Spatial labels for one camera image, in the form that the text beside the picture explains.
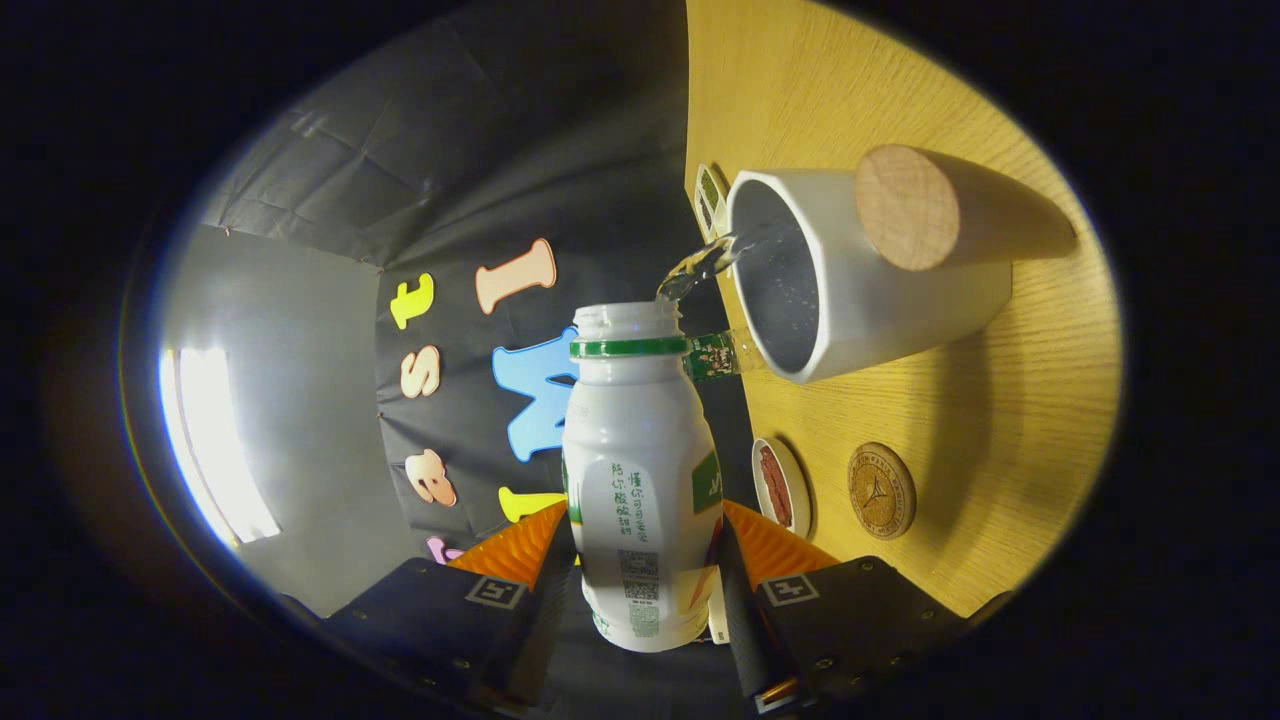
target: foam letter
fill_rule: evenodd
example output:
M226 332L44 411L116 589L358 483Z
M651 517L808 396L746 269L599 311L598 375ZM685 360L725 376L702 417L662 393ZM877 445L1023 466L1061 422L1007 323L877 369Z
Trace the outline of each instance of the foam letter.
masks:
M498 505L502 505L502 514L512 523L518 523L525 515L532 515L544 507L550 507L564 500L562 492L532 492L516 495L511 488L498 488Z
M426 548L431 551L431 557L440 565L448 565L449 560L462 555L461 550L445 550L444 541L435 536L426 538Z
M426 397L440 387L440 351L434 345L410 352L401 360L401 392L404 397Z
M440 456L430 450L424 450L422 455L410 455L404 459L404 474L413 486L417 496L428 502L440 501L445 507L453 507L458 502L458 495L453 492L453 483L444 477L444 462Z
M396 327L404 329L410 318L417 318L431 309L435 301L435 282L429 273L417 277L417 290L408 291L408 283L401 283L396 288L396 297L392 299L392 318Z
M571 388L552 382L552 378L570 375L577 379L577 364L568 359L568 343L575 337L576 329L564 328L558 338L541 345L515 351L497 347L493 351L494 382L534 398L507 425L511 451L521 462L529 462L539 450L561 446Z
M552 246L544 238L534 241L529 252L509 260L494 269L476 269L476 300L485 315L493 313L493 306L508 295L515 295L526 287L556 284L556 256Z

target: gray wall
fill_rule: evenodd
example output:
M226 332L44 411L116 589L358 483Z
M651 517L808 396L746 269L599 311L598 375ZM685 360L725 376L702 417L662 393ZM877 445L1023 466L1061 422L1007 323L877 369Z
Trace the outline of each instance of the gray wall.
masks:
M227 350L236 423L280 534L236 552L328 616L420 551L376 419L376 269L200 225L165 299L170 347Z

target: red food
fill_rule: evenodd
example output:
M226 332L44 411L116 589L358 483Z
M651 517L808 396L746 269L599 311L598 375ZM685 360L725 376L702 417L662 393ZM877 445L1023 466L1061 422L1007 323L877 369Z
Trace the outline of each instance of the red food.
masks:
M782 478L782 466L778 459L768 447L760 448L760 474L764 475L764 484L769 488L769 502L773 505L773 515L783 528L791 527L791 493L787 491L787 482Z

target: cup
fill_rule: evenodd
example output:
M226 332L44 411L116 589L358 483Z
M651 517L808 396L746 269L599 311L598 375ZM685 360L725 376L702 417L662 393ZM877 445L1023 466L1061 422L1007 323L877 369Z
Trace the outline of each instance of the cup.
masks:
M730 232L780 233L739 258L733 283L764 361L795 383L977 332L1012 291L1007 261L925 272L888 263L867 238L849 172L744 170L727 202Z

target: light source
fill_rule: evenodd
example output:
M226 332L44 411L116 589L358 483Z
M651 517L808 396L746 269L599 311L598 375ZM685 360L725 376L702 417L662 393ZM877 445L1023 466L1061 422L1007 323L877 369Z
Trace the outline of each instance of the light source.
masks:
M227 352L183 348L160 357L169 442L205 521L224 543L279 534L244 460L232 411Z

